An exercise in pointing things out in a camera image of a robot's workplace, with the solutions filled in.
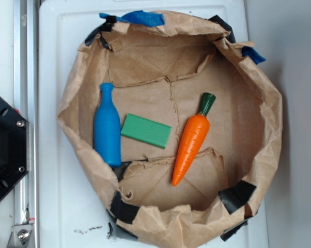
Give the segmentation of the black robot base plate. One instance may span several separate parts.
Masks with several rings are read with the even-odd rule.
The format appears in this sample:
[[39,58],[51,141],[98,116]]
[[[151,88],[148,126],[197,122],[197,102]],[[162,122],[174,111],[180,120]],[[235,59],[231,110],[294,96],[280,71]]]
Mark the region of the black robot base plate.
[[28,173],[28,121],[0,96],[0,202]]

